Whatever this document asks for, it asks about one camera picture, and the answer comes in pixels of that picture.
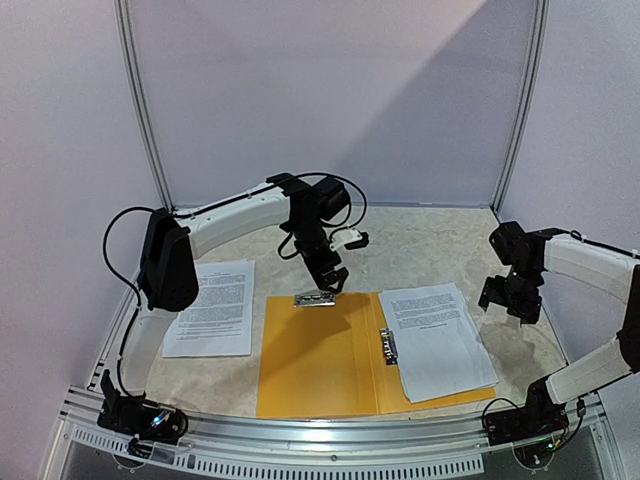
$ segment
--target white panel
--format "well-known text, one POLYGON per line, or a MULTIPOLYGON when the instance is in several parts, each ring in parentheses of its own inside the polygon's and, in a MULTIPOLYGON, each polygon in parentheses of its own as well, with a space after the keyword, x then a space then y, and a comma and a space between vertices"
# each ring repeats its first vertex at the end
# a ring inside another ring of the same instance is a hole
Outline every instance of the white panel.
MULTIPOLYGON (((0 477, 31 480, 124 292, 104 228, 158 199, 111 2, 1 2, 0 45, 0 477)), ((145 223, 114 231, 126 275, 145 223)))
POLYGON ((132 0, 177 204, 328 170, 374 201, 488 204, 533 0, 132 0))
MULTIPOLYGON (((575 228, 589 238, 640 246, 640 4, 551 2, 535 94, 501 214, 525 229, 575 228)), ((543 287, 569 358, 608 341, 622 304, 564 278, 543 287)), ((602 398, 629 480, 640 479, 640 378, 602 398)))

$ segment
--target clipboard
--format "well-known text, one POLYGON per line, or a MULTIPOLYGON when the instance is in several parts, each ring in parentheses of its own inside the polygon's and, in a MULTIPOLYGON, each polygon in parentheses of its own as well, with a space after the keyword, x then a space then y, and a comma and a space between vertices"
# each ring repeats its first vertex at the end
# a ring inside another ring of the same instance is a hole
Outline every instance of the clipboard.
POLYGON ((269 297, 257 417, 376 415, 496 397, 484 388, 411 403, 398 366, 388 362, 386 327, 377 293, 343 293, 333 307, 295 308, 293 297, 269 297))

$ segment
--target robotic arm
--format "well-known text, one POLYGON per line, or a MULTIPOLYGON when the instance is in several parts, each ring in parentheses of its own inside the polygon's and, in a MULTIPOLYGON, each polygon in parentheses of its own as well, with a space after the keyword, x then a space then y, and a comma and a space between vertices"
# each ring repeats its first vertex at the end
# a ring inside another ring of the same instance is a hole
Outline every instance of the robotic arm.
POLYGON ((487 278, 479 301, 485 310, 495 303, 521 323, 536 323, 543 272, 592 285, 627 307, 622 329, 613 339, 532 383, 523 408, 486 416, 489 440, 500 444, 555 430, 566 423, 567 402, 640 371, 640 260, 635 253, 589 241, 577 232, 554 228, 525 233, 517 222, 501 224, 489 240, 511 270, 506 278, 487 278))
MULTIPOLYGON (((349 273, 340 266, 338 250, 368 245, 368 235, 353 228, 364 212, 350 226, 329 224, 345 207, 351 212, 349 192, 340 181, 348 180, 334 175, 324 175, 314 185, 301 180, 320 175, 283 173, 212 205, 174 213, 160 209, 151 214, 137 280, 142 305, 124 334, 124 349, 116 367, 121 373, 121 388, 126 386, 125 393, 131 393, 121 396, 106 371, 101 381, 106 400, 99 425, 135 435, 155 422, 156 433, 162 428, 182 432, 184 421, 179 420, 184 415, 171 417, 170 409, 145 400, 143 393, 165 333, 178 312, 198 296, 194 260, 215 247, 264 227, 279 226, 288 233, 287 239, 294 239, 296 255, 301 255, 317 287, 331 293, 342 291, 349 273), (338 228, 327 236, 326 227, 338 228), (170 425, 165 417, 177 423, 170 425)), ((171 443, 179 436, 166 438, 171 443)), ((153 439, 166 441, 162 438, 158 434, 153 439)))

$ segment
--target aluminum frame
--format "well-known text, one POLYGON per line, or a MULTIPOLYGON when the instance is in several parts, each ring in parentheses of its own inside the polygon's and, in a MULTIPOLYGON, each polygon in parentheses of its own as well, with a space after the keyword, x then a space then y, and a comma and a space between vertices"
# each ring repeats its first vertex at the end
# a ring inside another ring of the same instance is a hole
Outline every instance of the aluminum frame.
MULTIPOLYGON (((162 164, 160 152, 153 133, 151 117, 147 107, 147 101, 144 94, 144 88, 138 66, 138 58, 136 54, 135 40, 133 35, 133 26, 131 20, 131 10, 129 0, 114 0, 116 8, 116 19, 120 32, 122 43, 122 52, 124 63, 127 70, 127 77, 131 89, 133 104, 140 126, 140 133, 147 153, 149 166, 153 175, 158 194, 162 205, 172 210, 176 208, 176 204, 171 196, 171 188, 165 174, 162 164)), ((531 37, 529 39, 527 63, 523 72, 522 87, 518 95, 517 115, 514 122, 513 130, 509 140, 509 146, 502 171, 499 175, 494 193, 490 199, 488 206, 498 212, 502 207, 509 182, 513 173, 516 157, 520 148, 524 127, 526 125, 527 115, 531 106, 535 79, 540 63, 540 55, 542 52, 542 41, 544 38, 544 29, 546 25, 548 0, 536 0, 536 14, 531 28, 531 37)), ((420 206, 438 206, 446 207, 446 205, 419 204, 420 206)))
MULTIPOLYGON (((74 441, 135 459, 124 452, 127 437, 96 426, 103 400, 96 392, 69 389, 42 478, 61 478, 74 441)), ((596 395, 586 400, 583 428, 591 429, 601 469, 608 479, 622 479, 621 462, 600 400, 596 395)), ((307 472, 310 478, 313 473, 318 479, 320 474, 331 478, 331 473, 336 480, 348 479, 349 474, 352 479, 365 479, 374 478, 366 477, 368 472, 392 472, 397 480, 440 479, 481 473, 482 454, 512 448, 510 444, 489 446, 480 414, 366 422, 187 414, 191 428, 179 445, 156 445, 146 463, 216 478, 242 478, 240 469, 253 468, 271 472, 272 478, 273 472, 282 472, 284 477, 289 472, 292 478, 302 478, 301 472, 307 472), (460 465, 467 465, 467 471, 461 470, 460 465), (223 466, 237 468, 237 473, 227 470, 227 474, 221 475, 218 468, 223 466), (422 468, 429 474, 421 475, 422 468)), ((578 420, 575 409, 569 409, 567 414, 575 427, 578 420)))
POLYGON ((522 90, 518 98, 518 113, 511 133, 505 163, 491 199, 491 209, 496 214, 500 212, 504 205, 507 191, 509 189, 509 183, 511 182, 511 177, 513 175, 513 169, 515 168, 518 152, 524 136, 524 129, 527 123, 529 110, 531 108, 536 77, 540 66, 540 57, 542 55, 542 44, 547 24, 548 10, 548 0, 536 0, 536 15, 531 29, 527 65, 525 67, 524 77, 522 80, 522 90))

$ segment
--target metal clip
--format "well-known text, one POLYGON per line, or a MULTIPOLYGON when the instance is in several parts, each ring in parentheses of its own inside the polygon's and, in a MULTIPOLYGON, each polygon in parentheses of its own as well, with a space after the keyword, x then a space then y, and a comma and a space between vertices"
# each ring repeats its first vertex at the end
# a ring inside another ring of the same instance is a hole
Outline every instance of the metal clip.
POLYGON ((301 293, 293 297, 294 307, 333 307, 336 296, 330 292, 301 293))
POLYGON ((393 338, 393 332, 388 328, 381 328, 380 338, 382 339, 382 355, 387 365, 397 365, 398 349, 396 348, 396 341, 393 338))

